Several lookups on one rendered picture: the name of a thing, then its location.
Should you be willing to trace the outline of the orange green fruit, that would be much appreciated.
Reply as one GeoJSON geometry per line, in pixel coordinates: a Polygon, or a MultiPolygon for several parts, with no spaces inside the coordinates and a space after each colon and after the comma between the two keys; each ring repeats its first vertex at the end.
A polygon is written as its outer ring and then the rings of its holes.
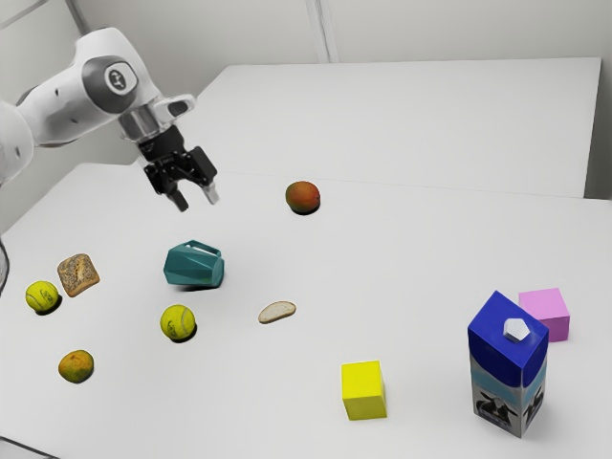
{"type": "Polygon", "coordinates": [[[94,365],[94,358],[89,352],[75,350],[61,359],[58,373],[69,383],[83,383],[93,374],[94,365]]]}

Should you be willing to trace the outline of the yellow block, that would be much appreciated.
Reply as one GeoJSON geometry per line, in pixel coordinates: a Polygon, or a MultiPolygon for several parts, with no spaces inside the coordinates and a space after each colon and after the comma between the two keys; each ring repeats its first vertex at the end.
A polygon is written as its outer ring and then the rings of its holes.
{"type": "Polygon", "coordinates": [[[379,361],[344,363],[341,398],[350,421],[387,417],[386,392],[379,361]]]}

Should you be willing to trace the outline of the teal faceted mug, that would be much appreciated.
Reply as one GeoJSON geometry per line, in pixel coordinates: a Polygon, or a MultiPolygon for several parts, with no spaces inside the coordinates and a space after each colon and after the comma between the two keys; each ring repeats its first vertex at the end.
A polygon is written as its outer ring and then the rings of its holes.
{"type": "Polygon", "coordinates": [[[224,273],[221,251],[197,240],[173,247],[164,262],[164,276],[170,285],[218,288],[224,273]]]}

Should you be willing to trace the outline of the red green mango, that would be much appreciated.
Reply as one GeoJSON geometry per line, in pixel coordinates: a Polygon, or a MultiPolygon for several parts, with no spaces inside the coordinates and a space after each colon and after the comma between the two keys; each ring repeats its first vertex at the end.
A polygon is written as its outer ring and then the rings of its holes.
{"type": "Polygon", "coordinates": [[[308,214],[320,206],[320,192],[311,182],[298,181],[286,188],[285,200],[290,209],[298,214],[308,214]]]}

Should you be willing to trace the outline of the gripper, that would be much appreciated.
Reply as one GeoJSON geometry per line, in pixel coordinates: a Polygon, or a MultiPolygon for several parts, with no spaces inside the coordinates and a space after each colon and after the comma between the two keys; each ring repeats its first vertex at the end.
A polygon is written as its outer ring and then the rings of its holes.
{"type": "Polygon", "coordinates": [[[200,146],[186,150],[184,138],[177,126],[140,142],[138,148],[146,160],[144,172],[158,194],[169,196],[169,200],[180,212],[189,204],[178,183],[187,180],[199,186],[212,205],[219,202],[214,178],[217,169],[200,146]]]}

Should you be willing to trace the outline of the yellow tennis ball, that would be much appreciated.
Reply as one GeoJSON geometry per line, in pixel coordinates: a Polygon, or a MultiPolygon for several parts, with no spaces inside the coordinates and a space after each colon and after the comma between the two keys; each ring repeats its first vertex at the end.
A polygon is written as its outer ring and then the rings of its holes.
{"type": "Polygon", "coordinates": [[[59,293],[53,283],[39,280],[27,288],[25,299],[36,313],[46,313],[58,304],[59,293]]]}
{"type": "Polygon", "coordinates": [[[163,334],[171,340],[188,339],[196,328],[195,315],[185,305],[171,305],[162,313],[160,326],[163,334]]]}

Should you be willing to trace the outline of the blue milk carton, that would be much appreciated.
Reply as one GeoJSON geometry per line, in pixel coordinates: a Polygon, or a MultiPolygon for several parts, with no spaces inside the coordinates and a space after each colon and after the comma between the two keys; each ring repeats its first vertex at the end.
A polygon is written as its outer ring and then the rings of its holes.
{"type": "Polygon", "coordinates": [[[520,438],[543,404],[549,329],[498,291],[468,326],[474,414],[520,438]]]}

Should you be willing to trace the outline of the pink block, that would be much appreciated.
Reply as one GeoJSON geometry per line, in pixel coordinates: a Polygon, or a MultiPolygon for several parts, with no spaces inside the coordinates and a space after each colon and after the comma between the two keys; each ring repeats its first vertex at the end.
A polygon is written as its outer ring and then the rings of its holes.
{"type": "Polygon", "coordinates": [[[570,312],[559,288],[522,292],[519,306],[549,329],[549,341],[569,339],[570,312]]]}

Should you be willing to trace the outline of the bread slice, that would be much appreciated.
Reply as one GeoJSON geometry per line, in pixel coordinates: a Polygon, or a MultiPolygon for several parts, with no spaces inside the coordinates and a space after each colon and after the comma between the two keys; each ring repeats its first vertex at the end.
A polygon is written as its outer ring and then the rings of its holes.
{"type": "Polygon", "coordinates": [[[261,324],[270,324],[282,318],[290,317],[296,312],[296,306],[291,301],[280,300],[266,306],[258,315],[261,324]]]}

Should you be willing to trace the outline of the seeded bread roll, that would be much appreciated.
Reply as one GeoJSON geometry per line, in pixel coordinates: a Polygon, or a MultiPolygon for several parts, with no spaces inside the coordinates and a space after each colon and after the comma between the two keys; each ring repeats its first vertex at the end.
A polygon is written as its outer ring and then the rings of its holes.
{"type": "Polygon", "coordinates": [[[87,253],[72,255],[57,266],[59,280],[69,297],[80,295],[100,282],[91,257],[87,253]]]}

